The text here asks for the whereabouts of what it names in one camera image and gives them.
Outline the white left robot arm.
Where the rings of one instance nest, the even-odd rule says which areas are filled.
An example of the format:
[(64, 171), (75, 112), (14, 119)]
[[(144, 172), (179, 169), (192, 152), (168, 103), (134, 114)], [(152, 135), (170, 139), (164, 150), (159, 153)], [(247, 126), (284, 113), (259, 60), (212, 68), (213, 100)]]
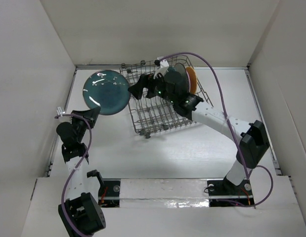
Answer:
[(62, 141), (61, 152), (69, 176), (65, 182), (58, 214), (71, 237), (91, 237), (105, 229), (106, 221), (98, 204), (104, 192), (104, 182), (99, 171), (89, 165), (91, 144), (82, 139), (91, 132), (100, 113), (100, 107), (85, 111), (72, 111), (70, 121), (62, 121), (56, 133)]

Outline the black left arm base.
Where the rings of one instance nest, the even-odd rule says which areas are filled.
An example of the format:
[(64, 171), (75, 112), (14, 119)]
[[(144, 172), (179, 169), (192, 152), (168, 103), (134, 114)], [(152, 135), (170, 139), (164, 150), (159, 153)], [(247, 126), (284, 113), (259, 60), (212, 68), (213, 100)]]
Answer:
[(99, 184), (98, 204), (103, 208), (120, 207), (121, 179), (103, 179), (100, 172), (92, 170), (87, 173), (87, 178), (96, 178)]

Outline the cream plate tree drawing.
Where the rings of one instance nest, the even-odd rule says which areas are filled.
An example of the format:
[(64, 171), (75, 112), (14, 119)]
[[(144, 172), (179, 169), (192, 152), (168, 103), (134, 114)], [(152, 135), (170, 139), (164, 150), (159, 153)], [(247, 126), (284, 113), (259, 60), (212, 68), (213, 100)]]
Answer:
[(173, 66), (174, 70), (182, 75), (185, 75), (186, 74), (186, 68), (185, 66), (182, 64), (182, 63), (176, 63), (174, 66)]

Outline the woven-pattern orange plate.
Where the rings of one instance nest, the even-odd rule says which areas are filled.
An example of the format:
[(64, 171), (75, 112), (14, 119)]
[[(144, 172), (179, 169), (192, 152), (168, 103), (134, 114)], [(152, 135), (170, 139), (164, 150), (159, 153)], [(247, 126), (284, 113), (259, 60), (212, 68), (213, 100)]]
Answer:
[(189, 77), (189, 92), (192, 94), (196, 94), (198, 86), (197, 74), (193, 67), (186, 67), (186, 72)]

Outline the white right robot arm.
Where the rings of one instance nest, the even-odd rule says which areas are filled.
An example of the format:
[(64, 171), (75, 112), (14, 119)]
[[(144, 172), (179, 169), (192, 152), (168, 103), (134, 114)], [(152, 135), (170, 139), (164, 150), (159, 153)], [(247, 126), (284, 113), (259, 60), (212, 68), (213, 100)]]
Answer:
[(226, 116), (192, 93), (195, 84), (187, 73), (170, 71), (165, 75), (142, 74), (128, 91), (139, 100), (146, 89), (146, 98), (158, 96), (167, 100), (180, 116), (206, 125), (236, 142), (236, 161), (223, 181), (224, 191), (234, 194), (240, 190), (241, 182), (257, 167), (269, 148), (265, 125), (258, 120), (250, 123)]

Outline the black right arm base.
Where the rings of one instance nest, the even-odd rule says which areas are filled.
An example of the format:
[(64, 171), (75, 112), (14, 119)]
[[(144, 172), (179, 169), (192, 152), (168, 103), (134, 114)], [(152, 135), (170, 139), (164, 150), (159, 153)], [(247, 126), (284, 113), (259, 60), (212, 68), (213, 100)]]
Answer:
[(239, 186), (226, 186), (223, 180), (208, 180), (204, 193), (209, 197), (210, 207), (254, 205), (251, 184), (243, 180)]

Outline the dark teal glazed plate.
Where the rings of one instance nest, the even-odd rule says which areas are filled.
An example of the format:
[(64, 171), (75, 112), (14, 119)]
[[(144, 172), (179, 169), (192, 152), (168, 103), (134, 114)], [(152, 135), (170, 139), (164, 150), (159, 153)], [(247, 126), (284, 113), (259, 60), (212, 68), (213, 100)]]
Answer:
[(99, 107), (100, 115), (114, 115), (128, 105), (131, 97), (129, 86), (122, 74), (113, 70), (100, 70), (86, 80), (83, 99), (90, 109)]

